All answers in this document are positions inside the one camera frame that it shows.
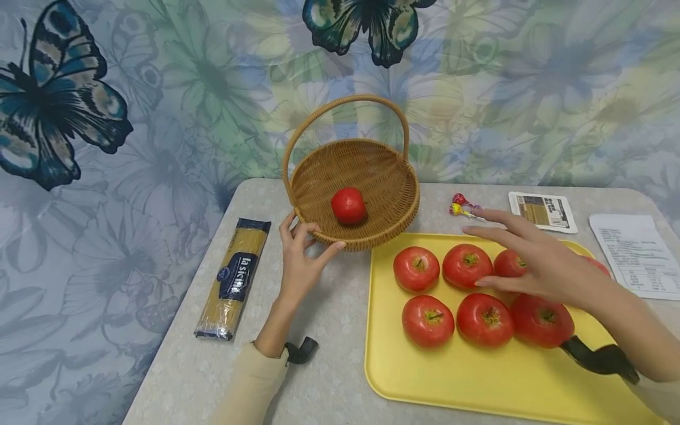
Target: gray table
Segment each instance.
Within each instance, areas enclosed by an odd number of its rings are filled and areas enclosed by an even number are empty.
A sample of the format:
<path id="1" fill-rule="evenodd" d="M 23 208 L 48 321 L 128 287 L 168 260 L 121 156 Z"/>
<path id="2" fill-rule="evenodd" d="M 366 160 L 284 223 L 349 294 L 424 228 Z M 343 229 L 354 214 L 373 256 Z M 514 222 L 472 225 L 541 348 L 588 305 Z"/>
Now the gray table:
<path id="1" fill-rule="evenodd" d="M 531 188 L 422 184 L 420 210 L 410 232 L 460 234 L 476 221 L 448 214 L 451 197 L 462 192 L 484 207 L 509 209 L 510 190 L 561 194 L 577 221 L 578 241 L 601 261 L 602 250 L 588 226 L 592 213 L 649 214 L 666 244 L 680 258 L 680 240 L 654 202 L 633 190 L 603 188 Z M 244 343 L 252 341 L 276 297 L 282 272 L 281 241 L 272 227 L 247 307 L 232 343 L 195 339 L 193 330 L 205 304 L 238 217 L 283 220 L 291 210 L 280 180 L 248 180 L 239 186 L 189 287 L 180 310 L 125 418 L 124 425 L 198 424 L 215 409 L 229 383 L 232 363 Z M 314 359 L 292 366 L 266 423 L 274 424 L 536 424 L 537 422 L 453 409 L 387 401 L 376 395 L 364 376 L 370 254 L 341 253 L 326 268 L 318 287 L 296 318 L 289 341 L 305 335 L 320 343 Z M 664 323 L 680 335 L 680 303 L 650 300 Z"/>

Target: spaghetti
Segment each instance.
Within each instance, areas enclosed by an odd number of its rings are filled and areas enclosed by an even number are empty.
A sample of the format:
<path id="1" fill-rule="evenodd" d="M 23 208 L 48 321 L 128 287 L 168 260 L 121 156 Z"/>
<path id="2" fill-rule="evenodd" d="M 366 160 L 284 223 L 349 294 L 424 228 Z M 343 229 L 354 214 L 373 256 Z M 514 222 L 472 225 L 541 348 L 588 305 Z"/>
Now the spaghetti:
<path id="1" fill-rule="evenodd" d="M 239 219 L 196 325 L 196 337 L 227 341 L 234 337 L 270 227 L 271 222 Z"/>

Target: right hand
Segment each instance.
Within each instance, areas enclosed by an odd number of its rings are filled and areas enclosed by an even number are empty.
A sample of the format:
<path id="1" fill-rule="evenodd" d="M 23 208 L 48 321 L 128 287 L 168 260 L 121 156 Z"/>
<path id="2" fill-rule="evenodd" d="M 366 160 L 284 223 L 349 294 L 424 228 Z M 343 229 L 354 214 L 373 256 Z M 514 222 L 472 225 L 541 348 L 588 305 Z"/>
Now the right hand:
<path id="1" fill-rule="evenodd" d="M 284 276 L 281 279 L 279 300 L 297 307 L 319 281 L 324 267 L 345 247 L 345 243 L 335 242 L 317 258 L 308 257 L 305 250 L 316 241 L 307 236 L 313 231 L 320 232 L 321 228 L 316 223 L 299 222 L 291 230 L 294 219 L 295 211 L 292 211 L 279 226 L 284 246 Z"/>
<path id="2" fill-rule="evenodd" d="M 507 230 L 470 226 L 463 228 L 465 233 L 516 251 L 528 267 L 528 272 L 521 277 L 485 276 L 476 283 L 478 286 L 537 295 L 586 311 L 597 307 L 610 294 L 624 290 L 586 259 L 523 217 L 496 209 L 476 209 L 473 213 L 504 224 Z"/>

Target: wicker basket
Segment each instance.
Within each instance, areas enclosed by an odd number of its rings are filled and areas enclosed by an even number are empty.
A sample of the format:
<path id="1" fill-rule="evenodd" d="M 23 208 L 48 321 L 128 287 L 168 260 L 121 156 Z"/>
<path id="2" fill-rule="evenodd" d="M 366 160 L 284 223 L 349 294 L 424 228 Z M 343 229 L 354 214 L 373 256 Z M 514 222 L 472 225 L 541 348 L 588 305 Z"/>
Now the wicker basket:
<path id="1" fill-rule="evenodd" d="M 289 180 L 288 162 L 303 131 L 332 108 L 355 101 L 378 102 L 394 111 L 404 132 L 403 152 L 369 139 L 334 141 L 308 154 Z M 321 226 L 322 233 L 313 234 L 316 240 L 344 241 L 347 251 L 369 250 L 406 230 L 418 212 L 420 186 L 408 158 L 409 125 L 402 111 L 381 97 L 348 96 L 319 108 L 295 131 L 286 147 L 283 179 L 299 220 Z M 330 207 L 333 195 L 348 186 L 361 191 L 367 208 L 367 217 L 354 226 L 339 224 Z"/>

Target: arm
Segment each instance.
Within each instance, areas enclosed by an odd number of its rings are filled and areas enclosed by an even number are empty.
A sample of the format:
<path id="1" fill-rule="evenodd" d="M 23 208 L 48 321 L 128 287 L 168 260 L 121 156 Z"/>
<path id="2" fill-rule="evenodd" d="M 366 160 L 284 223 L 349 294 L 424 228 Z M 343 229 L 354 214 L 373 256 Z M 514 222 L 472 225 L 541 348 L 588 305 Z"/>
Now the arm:
<path id="1" fill-rule="evenodd" d="M 621 288 L 588 313 L 595 317 L 645 377 L 680 381 L 680 341 L 656 318 L 647 304 Z"/>
<path id="2" fill-rule="evenodd" d="M 507 230 L 472 226 L 465 233 L 516 251 L 528 265 L 521 277 L 487 276 L 477 285 L 525 292 L 590 313 L 643 375 L 631 390 L 656 414 L 680 424 L 680 341 L 647 304 L 529 221 L 493 209 L 475 210 L 475 215 Z"/>
<path id="3" fill-rule="evenodd" d="M 286 377 L 288 350 L 286 338 L 295 313 L 307 293 L 316 285 L 328 262 L 345 244 L 336 242 L 318 258 L 305 250 L 314 244 L 307 234 L 321 229 L 314 223 L 299 224 L 290 230 L 294 213 L 279 227 L 284 245 L 284 275 L 281 289 L 269 317 L 252 344 L 241 350 L 226 396 L 210 421 L 213 425 L 260 425 L 267 407 Z"/>

